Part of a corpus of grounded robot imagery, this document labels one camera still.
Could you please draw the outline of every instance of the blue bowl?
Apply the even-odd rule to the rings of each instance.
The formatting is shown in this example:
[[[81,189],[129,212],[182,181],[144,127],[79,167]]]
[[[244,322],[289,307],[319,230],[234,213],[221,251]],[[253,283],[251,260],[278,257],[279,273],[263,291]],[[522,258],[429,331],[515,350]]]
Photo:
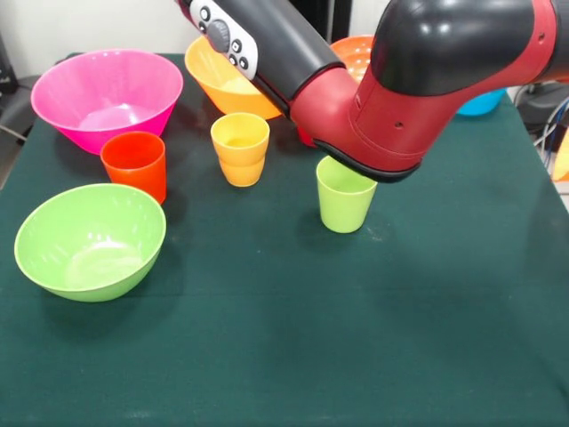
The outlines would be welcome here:
[[[458,114],[470,117],[488,114],[498,107],[498,104],[500,104],[500,101],[505,94],[506,89],[500,89],[498,91],[477,96],[464,104],[461,109],[459,109]]]

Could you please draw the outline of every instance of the orange bowl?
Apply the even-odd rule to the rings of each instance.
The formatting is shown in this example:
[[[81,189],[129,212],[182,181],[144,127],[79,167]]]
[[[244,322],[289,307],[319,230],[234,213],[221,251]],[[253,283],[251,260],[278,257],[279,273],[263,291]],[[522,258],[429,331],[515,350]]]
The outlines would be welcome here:
[[[373,36],[353,36],[342,38],[330,47],[346,64],[349,74],[361,82],[372,57],[372,45]]]
[[[189,74],[222,113],[252,113],[266,120],[281,116],[280,110],[225,56],[215,52],[204,36],[190,45],[185,64]]]

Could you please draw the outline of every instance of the red cup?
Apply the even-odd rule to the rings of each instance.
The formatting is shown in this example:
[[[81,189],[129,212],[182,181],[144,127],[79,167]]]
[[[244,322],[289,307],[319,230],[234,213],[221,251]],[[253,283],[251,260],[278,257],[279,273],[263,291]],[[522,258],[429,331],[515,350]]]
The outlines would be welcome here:
[[[100,152],[108,177],[166,200],[166,147],[153,133],[129,132],[109,140]]]
[[[304,145],[311,147],[312,149],[315,149],[317,147],[312,137],[306,131],[298,128],[298,132],[299,138]]]

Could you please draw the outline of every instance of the orange cup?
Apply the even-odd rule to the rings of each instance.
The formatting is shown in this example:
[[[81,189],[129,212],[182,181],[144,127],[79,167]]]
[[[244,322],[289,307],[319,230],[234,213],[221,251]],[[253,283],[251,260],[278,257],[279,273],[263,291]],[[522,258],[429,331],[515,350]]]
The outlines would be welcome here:
[[[153,133],[129,132],[109,140],[100,152],[110,180],[166,200],[166,147]]]
[[[213,124],[213,146],[231,185],[251,187],[259,181],[269,135],[267,121],[251,113],[227,114]]]

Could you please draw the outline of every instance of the pink bowl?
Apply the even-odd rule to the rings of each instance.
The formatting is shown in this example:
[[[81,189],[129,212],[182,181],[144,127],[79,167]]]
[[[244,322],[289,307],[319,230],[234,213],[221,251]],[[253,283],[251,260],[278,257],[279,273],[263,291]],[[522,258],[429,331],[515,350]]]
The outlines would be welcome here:
[[[34,111],[79,147],[100,154],[120,133],[160,135],[183,88],[180,70],[154,53],[88,52],[47,71],[34,85]]]

